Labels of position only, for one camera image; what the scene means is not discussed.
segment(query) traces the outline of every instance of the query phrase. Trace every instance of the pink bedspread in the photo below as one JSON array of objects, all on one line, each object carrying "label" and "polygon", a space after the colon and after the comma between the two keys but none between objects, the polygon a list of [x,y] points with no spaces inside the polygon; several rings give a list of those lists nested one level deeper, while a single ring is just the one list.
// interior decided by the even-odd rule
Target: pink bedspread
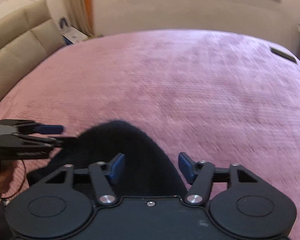
[{"label": "pink bedspread", "polygon": [[[241,163],[295,202],[300,240],[300,62],[233,33],[153,31],[61,49],[0,103],[0,119],[62,124],[67,135],[110,119],[219,167]],[[46,161],[27,162],[28,171]],[[22,170],[16,171],[13,188]]]}]

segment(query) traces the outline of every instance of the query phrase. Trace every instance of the headboard cushion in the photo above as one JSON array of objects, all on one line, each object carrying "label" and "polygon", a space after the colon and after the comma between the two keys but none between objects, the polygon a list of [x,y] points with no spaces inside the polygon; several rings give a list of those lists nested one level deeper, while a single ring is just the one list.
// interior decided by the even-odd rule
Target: headboard cushion
[{"label": "headboard cushion", "polygon": [[65,45],[46,0],[0,19],[0,101],[25,75]]}]

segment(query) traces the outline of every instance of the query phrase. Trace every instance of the black trousers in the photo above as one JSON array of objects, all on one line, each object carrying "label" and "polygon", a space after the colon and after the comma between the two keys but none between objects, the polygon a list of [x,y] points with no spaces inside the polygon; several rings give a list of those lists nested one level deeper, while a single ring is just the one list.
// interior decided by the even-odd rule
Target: black trousers
[{"label": "black trousers", "polygon": [[[64,147],[46,167],[30,172],[27,179],[31,186],[65,164],[87,168],[98,161],[109,162],[118,153],[126,157],[123,176],[113,186],[118,197],[186,195],[186,186],[163,150],[146,133],[123,121],[105,123],[82,133],[76,143]],[[11,236],[1,203],[0,240]]]}]

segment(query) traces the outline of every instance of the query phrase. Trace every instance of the quilted fabric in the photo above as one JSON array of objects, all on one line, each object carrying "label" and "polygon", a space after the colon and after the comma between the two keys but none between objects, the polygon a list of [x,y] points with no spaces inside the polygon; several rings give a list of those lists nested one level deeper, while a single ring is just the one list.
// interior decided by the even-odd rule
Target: quilted fabric
[{"label": "quilted fabric", "polygon": [[[42,62],[0,103],[0,119],[62,124],[66,135],[123,119],[177,164],[187,152],[219,167],[241,163],[298,208],[300,240],[300,62],[285,48],[222,32],[120,34],[68,46]],[[33,170],[47,161],[28,161]],[[22,179],[17,169],[12,189]]]}]

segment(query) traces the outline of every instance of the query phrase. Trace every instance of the circular cover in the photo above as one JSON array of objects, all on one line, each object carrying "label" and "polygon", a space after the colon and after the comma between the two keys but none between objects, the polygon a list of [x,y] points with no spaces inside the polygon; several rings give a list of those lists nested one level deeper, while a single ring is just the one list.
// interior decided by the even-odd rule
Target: circular cover
[{"label": "circular cover", "polygon": [[14,199],[6,210],[9,226],[30,238],[56,238],[80,228],[92,205],[82,193],[60,184],[33,186]]},{"label": "circular cover", "polygon": [[290,232],[296,219],[294,203],[275,188],[242,184],[215,196],[210,203],[213,219],[227,231],[263,239]]}]

